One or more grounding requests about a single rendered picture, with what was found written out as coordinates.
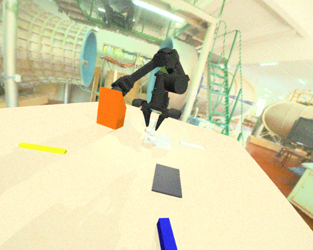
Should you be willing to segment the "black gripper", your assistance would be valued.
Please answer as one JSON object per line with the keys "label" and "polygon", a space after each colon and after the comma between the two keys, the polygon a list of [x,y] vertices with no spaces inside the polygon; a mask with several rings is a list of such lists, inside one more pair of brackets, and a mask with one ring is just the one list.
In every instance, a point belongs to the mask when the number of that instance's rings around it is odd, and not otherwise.
{"label": "black gripper", "polygon": [[165,118],[171,117],[174,119],[179,119],[181,117],[181,114],[182,114],[181,110],[178,110],[175,108],[170,108],[170,109],[165,108],[165,103],[168,97],[167,91],[162,91],[162,90],[153,88],[153,91],[151,92],[151,94],[152,94],[151,101],[149,103],[147,103],[147,100],[136,98],[136,99],[133,99],[132,104],[131,104],[132,106],[135,106],[135,107],[142,106],[140,110],[142,111],[143,116],[145,118],[146,127],[149,126],[152,109],[162,112],[162,114],[159,115],[158,117],[155,131],[159,128],[159,126],[161,125],[161,123],[163,122]]}

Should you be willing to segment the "yellow flat bar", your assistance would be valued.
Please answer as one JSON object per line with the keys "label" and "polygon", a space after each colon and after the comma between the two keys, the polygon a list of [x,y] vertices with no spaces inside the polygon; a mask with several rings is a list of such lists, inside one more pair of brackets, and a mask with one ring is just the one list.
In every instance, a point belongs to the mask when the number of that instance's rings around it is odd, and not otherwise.
{"label": "yellow flat bar", "polygon": [[58,153],[58,154],[66,154],[66,152],[67,152],[67,149],[63,149],[63,148],[47,147],[47,146],[43,146],[43,145],[35,145],[35,144],[29,144],[29,143],[20,143],[19,147],[33,149],[33,150],[37,150],[37,151]]}

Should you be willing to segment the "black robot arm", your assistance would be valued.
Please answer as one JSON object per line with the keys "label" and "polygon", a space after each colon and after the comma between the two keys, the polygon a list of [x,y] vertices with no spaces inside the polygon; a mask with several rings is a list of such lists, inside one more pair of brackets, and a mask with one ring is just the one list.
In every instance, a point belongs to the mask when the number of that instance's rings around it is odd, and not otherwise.
{"label": "black robot arm", "polygon": [[136,81],[156,67],[163,67],[167,71],[158,71],[154,88],[162,91],[168,91],[175,94],[184,94],[188,88],[189,76],[185,74],[177,50],[170,48],[160,49],[146,65],[139,68],[133,74],[123,76],[117,79],[112,86],[112,90],[121,91],[123,97],[134,87]]}

